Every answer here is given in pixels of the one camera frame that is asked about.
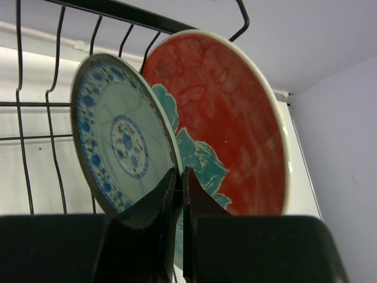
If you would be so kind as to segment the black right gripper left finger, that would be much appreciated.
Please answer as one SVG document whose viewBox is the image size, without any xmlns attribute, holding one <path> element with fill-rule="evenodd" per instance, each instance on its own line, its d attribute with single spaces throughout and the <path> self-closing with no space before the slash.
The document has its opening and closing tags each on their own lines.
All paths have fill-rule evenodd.
<svg viewBox="0 0 377 283">
<path fill-rule="evenodd" d="M 170 282 L 175 169 L 117 216 L 1 217 L 2 282 Z"/>
</svg>

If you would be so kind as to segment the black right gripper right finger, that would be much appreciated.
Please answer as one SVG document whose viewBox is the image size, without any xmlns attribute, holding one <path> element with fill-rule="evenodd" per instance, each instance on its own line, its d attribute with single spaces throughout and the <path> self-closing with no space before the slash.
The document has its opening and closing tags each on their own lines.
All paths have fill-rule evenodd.
<svg viewBox="0 0 377 283">
<path fill-rule="evenodd" d="M 326 225 L 313 216 L 233 216 L 183 173 L 187 282 L 348 282 Z"/>
</svg>

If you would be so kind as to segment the small blue floral plate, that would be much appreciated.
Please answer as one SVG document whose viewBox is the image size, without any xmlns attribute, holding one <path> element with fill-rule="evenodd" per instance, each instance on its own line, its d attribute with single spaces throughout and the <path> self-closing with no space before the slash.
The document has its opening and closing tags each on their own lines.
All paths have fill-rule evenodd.
<svg viewBox="0 0 377 283">
<path fill-rule="evenodd" d="M 71 127 L 85 179 L 115 216 L 183 165 L 172 126 L 142 75 L 121 58 L 87 56 L 71 85 Z"/>
</svg>

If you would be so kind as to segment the red teal flower plate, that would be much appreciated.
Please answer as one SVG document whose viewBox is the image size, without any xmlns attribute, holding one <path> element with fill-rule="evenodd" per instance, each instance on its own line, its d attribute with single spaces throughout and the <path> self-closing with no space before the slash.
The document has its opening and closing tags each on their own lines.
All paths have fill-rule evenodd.
<svg viewBox="0 0 377 283">
<path fill-rule="evenodd" d="M 191 29 L 148 55 L 143 77 L 176 136 L 181 162 L 235 216 L 282 215 L 292 169 L 287 132 L 267 80 L 238 47 Z"/>
</svg>

